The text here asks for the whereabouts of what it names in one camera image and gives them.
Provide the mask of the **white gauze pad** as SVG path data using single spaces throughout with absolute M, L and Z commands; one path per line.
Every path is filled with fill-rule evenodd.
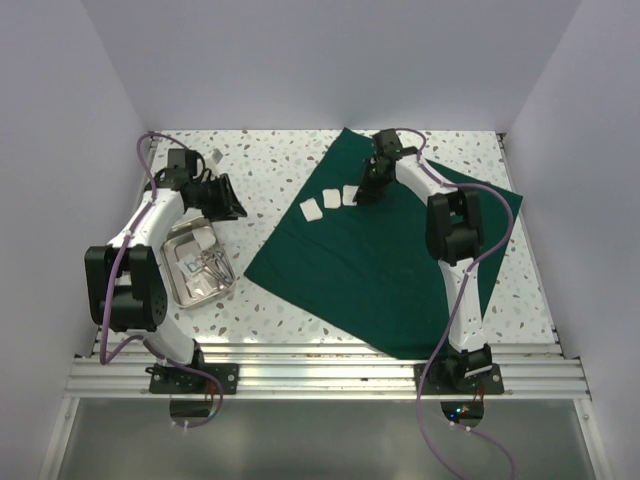
M 217 239 L 213 230 L 209 227 L 194 229 L 193 237 L 201 250 L 207 250 L 215 246 Z
M 339 189 L 324 189 L 322 196 L 325 209 L 338 209 L 341 207 L 342 197 Z
M 193 231 L 193 237 L 196 240 L 201 250 L 206 250 L 210 247 L 210 236 L 206 229 L 197 229 Z
M 299 207 L 307 222 L 314 222 L 323 218 L 323 212 L 314 198 L 301 202 Z
M 358 187 L 354 185 L 344 185 L 342 188 L 342 204 L 344 206 L 356 206 L 356 195 Z

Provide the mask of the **steel scissors medium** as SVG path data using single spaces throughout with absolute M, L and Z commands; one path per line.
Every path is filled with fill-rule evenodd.
M 213 268 L 219 274 L 222 282 L 225 285 L 231 285 L 234 282 L 235 275 L 225 257 L 218 251 L 214 250 L 211 256 L 211 261 L 213 263 Z

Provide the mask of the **white sterile packet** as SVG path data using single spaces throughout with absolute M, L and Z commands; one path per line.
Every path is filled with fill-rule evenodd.
M 177 264 L 186 278 L 198 275 L 206 267 L 206 262 L 200 256 L 194 256 L 193 254 L 180 258 Z

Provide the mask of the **stainless steel instrument tray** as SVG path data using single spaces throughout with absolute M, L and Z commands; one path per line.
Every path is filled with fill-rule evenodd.
M 200 227 L 209 227 L 213 230 L 217 239 L 214 247 L 207 250 L 200 249 L 192 234 L 194 229 L 198 229 Z M 220 242 L 217 233 L 215 232 L 212 222 L 208 219 L 202 216 L 196 217 L 189 221 L 176 224 L 170 230 L 163 246 L 161 247 L 160 253 L 163 258 L 163 264 L 166 270 L 166 275 L 171 287 L 174 301 L 179 308 L 192 309 L 218 297 L 222 297 L 233 290 L 235 279 L 231 285 L 225 285 L 219 277 L 219 274 L 213 268 L 211 256 L 214 250 L 218 251 L 225 257 L 226 261 L 229 263 L 232 269 L 226 251 L 222 243 Z M 191 278 L 186 278 L 177 264 L 180 258 L 188 254 L 200 256 L 206 262 L 206 267 L 198 275 L 195 275 L 193 277 L 207 278 L 211 284 L 217 281 L 220 285 L 224 286 L 223 292 L 215 297 L 206 298 L 204 300 L 194 300 L 189 296 L 185 283 Z

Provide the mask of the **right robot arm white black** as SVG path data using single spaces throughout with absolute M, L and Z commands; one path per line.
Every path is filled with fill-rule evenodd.
M 372 143 L 374 154 L 365 164 L 354 201 L 364 205 L 380 200 L 396 181 L 425 204 L 426 246 L 438 262 L 452 317 L 442 367 L 451 389 L 468 392 L 492 367 L 477 274 L 472 271 L 484 243 L 479 194 L 429 172 L 418 149 L 403 146 L 394 129 L 377 132 Z

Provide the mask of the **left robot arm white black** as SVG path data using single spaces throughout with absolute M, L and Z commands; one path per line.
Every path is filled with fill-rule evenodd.
M 213 175 L 195 150 L 171 149 L 133 217 L 109 243 L 88 248 L 84 265 L 91 318 L 103 334 L 100 362 L 110 363 L 124 346 L 140 340 L 176 364 L 173 381 L 193 393 L 207 383 L 208 369 L 197 360 L 195 339 L 171 318 L 160 265 L 167 235 L 189 209 L 212 222 L 247 216 L 228 175 Z

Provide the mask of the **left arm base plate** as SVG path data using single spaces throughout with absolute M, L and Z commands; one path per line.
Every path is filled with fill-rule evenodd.
M 240 366 L 235 363 L 207 363 L 202 371 L 216 378 L 224 395 L 234 395 L 240 378 Z M 176 367 L 154 364 L 145 369 L 150 375 L 149 392 L 167 395 L 204 394 L 208 379 L 187 373 Z

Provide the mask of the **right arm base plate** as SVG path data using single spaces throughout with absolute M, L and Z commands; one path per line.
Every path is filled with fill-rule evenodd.
M 501 395 L 505 393 L 502 373 L 498 364 L 489 370 L 465 377 L 447 369 L 443 360 L 435 360 L 421 388 L 423 395 Z

